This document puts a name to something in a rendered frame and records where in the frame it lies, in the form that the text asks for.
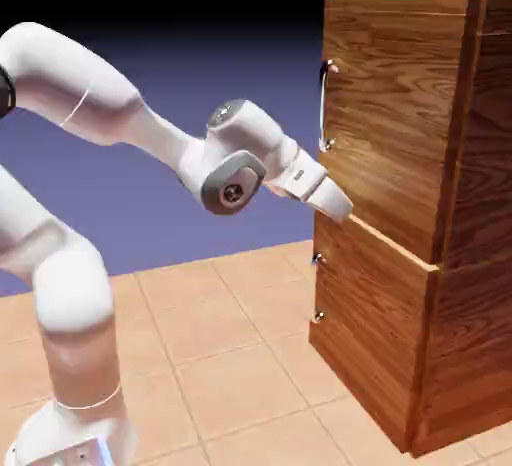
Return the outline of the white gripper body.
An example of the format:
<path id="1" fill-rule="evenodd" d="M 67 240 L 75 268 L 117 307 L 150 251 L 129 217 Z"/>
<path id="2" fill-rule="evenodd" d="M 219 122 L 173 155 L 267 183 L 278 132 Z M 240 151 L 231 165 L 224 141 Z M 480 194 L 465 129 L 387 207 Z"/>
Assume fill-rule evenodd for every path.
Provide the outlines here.
<path id="1" fill-rule="evenodd" d="M 343 222 L 353 210 L 353 203 L 328 176 L 313 190 L 306 204 L 336 223 Z"/>

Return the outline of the tall wooden cabinet door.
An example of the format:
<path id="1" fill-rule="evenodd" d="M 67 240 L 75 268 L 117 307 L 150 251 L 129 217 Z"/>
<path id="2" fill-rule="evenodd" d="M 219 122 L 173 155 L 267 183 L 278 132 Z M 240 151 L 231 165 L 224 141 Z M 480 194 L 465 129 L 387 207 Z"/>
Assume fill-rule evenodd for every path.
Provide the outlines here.
<path id="1" fill-rule="evenodd" d="M 358 218 L 440 260 L 485 0 L 327 0 L 324 160 Z"/>

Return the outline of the short wooden cabinet door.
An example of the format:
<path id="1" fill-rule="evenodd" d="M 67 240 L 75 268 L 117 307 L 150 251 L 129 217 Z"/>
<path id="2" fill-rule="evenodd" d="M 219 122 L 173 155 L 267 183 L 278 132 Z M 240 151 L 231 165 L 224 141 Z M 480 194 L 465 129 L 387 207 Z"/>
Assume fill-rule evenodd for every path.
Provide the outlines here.
<path id="1" fill-rule="evenodd" d="M 315 302 L 309 341 L 402 452 L 411 450 L 431 296 L 440 269 L 402 250 L 355 217 L 318 213 Z"/>

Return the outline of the wooden cabinet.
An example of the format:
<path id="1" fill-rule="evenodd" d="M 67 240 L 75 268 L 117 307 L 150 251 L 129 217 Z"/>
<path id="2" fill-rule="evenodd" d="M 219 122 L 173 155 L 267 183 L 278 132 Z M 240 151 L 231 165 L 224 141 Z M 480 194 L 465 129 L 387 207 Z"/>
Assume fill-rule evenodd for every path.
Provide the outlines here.
<path id="1" fill-rule="evenodd" d="M 512 0 L 485 0 L 431 296 L 412 448 L 512 421 Z"/>

